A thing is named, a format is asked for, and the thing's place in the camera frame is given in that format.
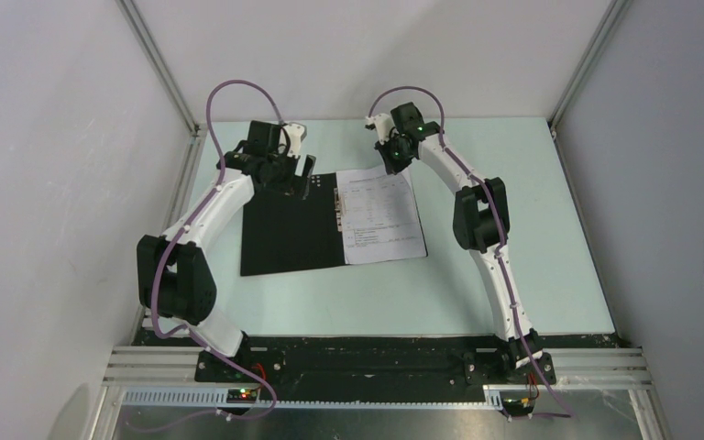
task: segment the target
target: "white wall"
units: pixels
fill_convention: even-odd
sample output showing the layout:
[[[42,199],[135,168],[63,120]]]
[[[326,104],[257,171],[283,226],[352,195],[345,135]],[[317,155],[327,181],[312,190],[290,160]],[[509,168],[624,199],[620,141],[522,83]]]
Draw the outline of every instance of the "white wall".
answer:
[[[84,422],[187,140],[116,2],[0,1],[0,439]]]
[[[634,2],[558,136],[616,323],[704,438],[704,2]]]
[[[451,116],[549,116],[610,0],[148,0],[138,5],[196,119],[209,90],[244,78],[288,118],[361,118],[396,85]],[[225,90],[213,120],[272,118]],[[393,108],[403,95],[383,102]],[[428,101],[417,104],[437,114]]]

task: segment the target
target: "white tabletop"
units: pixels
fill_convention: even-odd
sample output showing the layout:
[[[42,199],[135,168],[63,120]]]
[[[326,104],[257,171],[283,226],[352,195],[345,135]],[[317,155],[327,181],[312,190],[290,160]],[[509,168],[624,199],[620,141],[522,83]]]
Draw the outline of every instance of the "white tabletop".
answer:
[[[381,164],[362,120],[302,121],[301,153],[316,173]],[[215,123],[223,150],[248,123]],[[610,333],[608,307],[565,176],[543,118],[449,119],[448,138],[481,174],[506,183],[511,264],[525,311],[541,334]],[[218,157],[207,137],[192,199],[213,179]],[[427,258],[240,277],[241,219],[205,249],[233,321],[252,336],[450,336],[491,334],[481,278],[452,234],[454,196],[420,162],[410,167]]]

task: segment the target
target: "gray floor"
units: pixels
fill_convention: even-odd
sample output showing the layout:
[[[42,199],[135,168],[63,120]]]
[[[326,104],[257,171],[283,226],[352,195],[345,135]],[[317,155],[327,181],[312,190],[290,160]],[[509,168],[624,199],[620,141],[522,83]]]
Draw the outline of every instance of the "gray floor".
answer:
[[[137,434],[120,424],[117,439],[641,439],[627,391],[573,391],[564,393],[577,412],[574,420],[506,419],[494,411],[431,410],[276,410],[254,422],[228,423],[213,415],[175,426],[159,434]],[[539,399],[538,412],[557,411],[548,396]],[[126,407],[140,411],[132,424],[159,426],[197,409]]]

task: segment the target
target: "robotic arm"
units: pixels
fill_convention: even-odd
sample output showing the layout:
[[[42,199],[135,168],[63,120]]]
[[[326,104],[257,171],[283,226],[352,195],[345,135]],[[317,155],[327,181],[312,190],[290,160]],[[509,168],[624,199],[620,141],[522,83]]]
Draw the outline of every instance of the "robotic arm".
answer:
[[[436,122],[424,122],[422,114],[413,103],[396,107],[390,115],[379,114],[366,118],[366,128],[377,132],[379,141],[375,149],[381,155],[387,173],[397,174],[405,170],[412,160],[421,160],[438,174],[455,195],[452,223],[455,238],[463,249],[468,250],[484,282],[492,306],[495,335],[500,340],[500,352],[507,367],[516,370],[530,361],[522,344],[528,344],[534,359],[540,358],[543,351],[538,335],[520,302],[512,276],[509,247],[505,241],[501,243],[496,219],[487,198],[487,194],[491,195],[504,234],[508,235],[509,210],[503,181],[500,178],[480,177],[455,152],[446,138],[439,136],[441,128]],[[487,191],[472,178],[483,182]],[[515,327],[514,313],[518,314],[522,337]]]
[[[259,191],[275,191],[305,198],[314,168],[307,156],[301,175],[295,175],[306,127],[252,121],[247,140],[225,154],[225,181],[213,181],[201,200],[159,237],[143,236],[137,245],[139,300],[150,307],[152,283],[169,237],[184,228],[162,271],[158,314],[187,325],[210,347],[234,356],[245,335],[216,302],[217,288],[204,250],[214,245],[233,215]],[[203,210],[185,225],[189,215],[206,202]]]

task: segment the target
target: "paper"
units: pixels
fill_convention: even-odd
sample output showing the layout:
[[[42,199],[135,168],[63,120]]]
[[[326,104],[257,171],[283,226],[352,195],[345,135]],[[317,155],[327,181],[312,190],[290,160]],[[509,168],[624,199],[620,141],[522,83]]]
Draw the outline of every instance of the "paper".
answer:
[[[409,171],[389,176],[384,166],[335,174],[348,264],[427,256]]]

